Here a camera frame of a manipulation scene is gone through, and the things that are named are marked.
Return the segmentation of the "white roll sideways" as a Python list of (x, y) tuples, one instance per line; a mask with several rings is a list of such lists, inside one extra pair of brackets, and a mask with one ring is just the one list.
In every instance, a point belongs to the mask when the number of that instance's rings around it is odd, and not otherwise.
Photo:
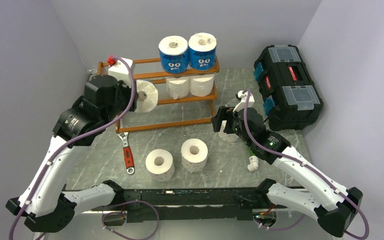
[(212, 92), (215, 74), (193, 75), (190, 77), (189, 91), (192, 95), (204, 97)]

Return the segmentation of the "blue roll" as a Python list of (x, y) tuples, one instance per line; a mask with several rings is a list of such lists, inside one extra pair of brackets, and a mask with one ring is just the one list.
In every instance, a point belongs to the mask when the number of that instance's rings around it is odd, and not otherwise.
[(164, 37), (158, 44), (161, 66), (170, 74), (180, 74), (189, 66), (189, 45), (182, 36)]
[(200, 32), (188, 41), (189, 66), (198, 71), (207, 71), (215, 65), (217, 40), (210, 34)]
[(159, 100), (159, 92), (155, 85), (146, 80), (136, 81), (136, 108), (135, 113), (148, 113), (152, 111)]

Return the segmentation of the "orange wooden two-tier shelf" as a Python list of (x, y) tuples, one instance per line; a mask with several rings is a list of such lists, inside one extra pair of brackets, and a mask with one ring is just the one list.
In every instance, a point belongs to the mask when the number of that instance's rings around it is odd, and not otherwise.
[[(150, 63), (160, 63), (160, 58), (146, 58), (146, 59), (137, 59), (133, 60), (133, 62), (138, 64), (150, 64)], [(103, 75), (105, 71), (108, 70), (110, 64), (108, 62), (99, 61), (97, 65), (97, 74)], [(182, 74), (185, 76), (203, 76), (204, 74), (215, 74), (220, 71), (220, 64), (217, 56), (215, 57), (215, 64), (212, 68), (207, 71), (198, 71), (196, 69), (187, 69)], [(165, 71), (159, 72), (146, 72), (146, 73), (137, 73), (134, 74), (135, 80), (150, 80), (151, 83), (155, 85), (161, 85), (166, 83), (166, 78), (168, 77), (183, 77), (183, 75), (173, 75), (171, 73)], [(213, 83), (212, 90), (209, 95), (206, 96), (195, 96), (188, 94), (186, 97), (174, 99), (169, 96), (168, 93), (159, 93), (158, 94), (158, 102), (157, 105), (171, 105), (171, 104), (180, 104), (180, 103), (190, 103), (190, 102), (200, 102), (207, 101), (210, 109), (210, 117), (197, 118), (192, 120), (180, 120), (180, 121), (172, 121), (166, 123), (156, 123), (149, 125), (139, 125), (139, 126), (126, 126), (122, 120), (115, 123), (115, 132), (120, 134), (122, 132), (140, 132), (147, 130), (157, 130), (163, 128), (172, 128), (172, 127), (183, 127), (190, 125), (198, 125), (198, 124), (208, 124), (211, 123), (212, 117), (216, 115), (216, 109), (214, 105), (214, 100), (218, 98), (218, 90), (215, 82)]]

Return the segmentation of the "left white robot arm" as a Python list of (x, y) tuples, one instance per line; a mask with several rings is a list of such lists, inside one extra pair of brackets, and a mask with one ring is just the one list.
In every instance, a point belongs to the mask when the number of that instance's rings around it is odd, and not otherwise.
[(24, 193), (6, 202), (6, 209), (33, 232), (56, 233), (77, 215), (107, 206), (119, 209), (124, 189), (112, 180), (91, 188), (65, 192), (64, 186), (78, 155), (95, 137), (136, 107), (136, 83), (111, 75), (96, 75), (85, 84), (84, 93), (63, 111), (52, 132), (49, 148), (40, 169)]

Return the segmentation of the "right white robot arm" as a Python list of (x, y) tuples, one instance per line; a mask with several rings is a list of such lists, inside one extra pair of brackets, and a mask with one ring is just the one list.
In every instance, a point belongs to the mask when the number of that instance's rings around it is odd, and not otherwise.
[(211, 123), (215, 132), (238, 136), (256, 157), (287, 173), (307, 190), (301, 192), (266, 178), (255, 189), (260, 207), (294, 209), (337, 238), (348, 232), (363, 198), (357, 187), (347, 188), (318, 171), (286, 138), (266, 129), (263, 117), (252, 107), (235, 111), (221, 106)]

